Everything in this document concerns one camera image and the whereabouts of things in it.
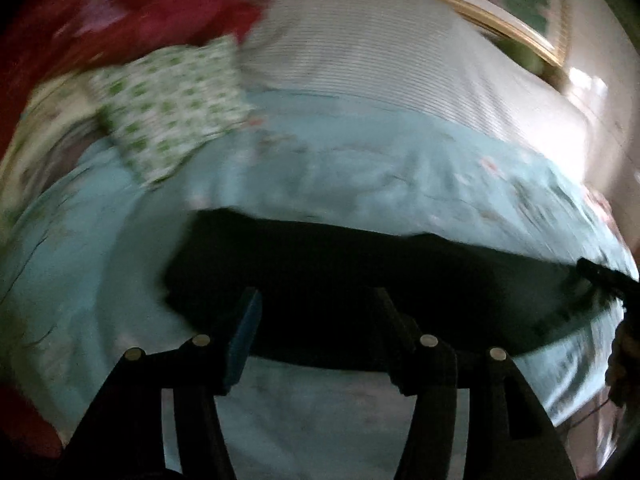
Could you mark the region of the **person right hand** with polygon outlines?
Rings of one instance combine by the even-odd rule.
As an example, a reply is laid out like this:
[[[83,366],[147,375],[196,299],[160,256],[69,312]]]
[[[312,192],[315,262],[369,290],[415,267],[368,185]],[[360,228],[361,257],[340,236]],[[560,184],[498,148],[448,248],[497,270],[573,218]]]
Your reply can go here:
[[[639,315],[627,311],[618,324],[605,373],[608,397],[619,408],[639,402]]]

